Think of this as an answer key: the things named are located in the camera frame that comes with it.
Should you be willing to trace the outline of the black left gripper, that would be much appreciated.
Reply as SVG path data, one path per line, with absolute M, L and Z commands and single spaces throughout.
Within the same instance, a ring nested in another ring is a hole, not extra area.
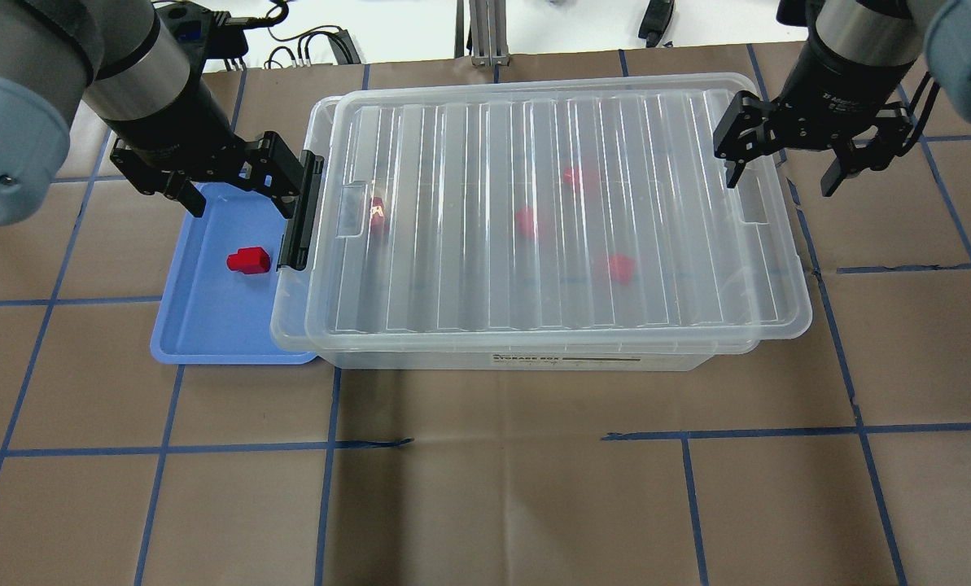
M 239 136 L 221 144 L 198 144 L 166 150 L 143 150 L 117 138 L 110 160 L 140 193 L 168 193 L 175 178 L 175 201 L 189 215 L 201 218 L 206 199 L 194 182 L 224 182 L 241 190 L 254 190 L 283 218 L 295 215 L 305 193 L 305 167 L 276 131 L 265 131 L 254 141 Z

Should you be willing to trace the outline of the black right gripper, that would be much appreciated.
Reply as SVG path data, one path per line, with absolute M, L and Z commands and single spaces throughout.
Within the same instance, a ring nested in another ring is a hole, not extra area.
M 831 150 L 834 159 L 820 179 L 821 196 L 828 198 L 847 179 L 886 169 L 912 146 L 913 125 L 902 103 L 845 112 L 819 98 L 767 101 L 738 90 L 715 127 L 715 156 L 724 162 L 729 189 L 757 157 L 781 150 Z

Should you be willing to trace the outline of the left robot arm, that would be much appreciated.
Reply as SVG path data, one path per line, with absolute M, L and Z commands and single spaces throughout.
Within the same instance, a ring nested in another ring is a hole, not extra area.
M 42 207 L 80 104 L 116 134 L 112 163 L 138 192 L 202 216 L 196 183 L 228 183 L 291 218 L 313 159 L 273 131 L 243 140 L 202 78 L 207 60 L 247 52 L 248 29 L 283 20 L 276 5 L 235 18 L 191 2 L 0 1 L 0 226 Z

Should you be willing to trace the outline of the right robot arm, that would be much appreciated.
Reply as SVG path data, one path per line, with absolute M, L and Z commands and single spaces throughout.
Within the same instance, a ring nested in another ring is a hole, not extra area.
M 971 124 L 971 1 L 782 1 L 776 21 L 807 38 L 775 99 L 739 90 L 717 124 L 729 188 L 758 157 L 830 150 L 829 197 L 905 156 L 939 95 Z

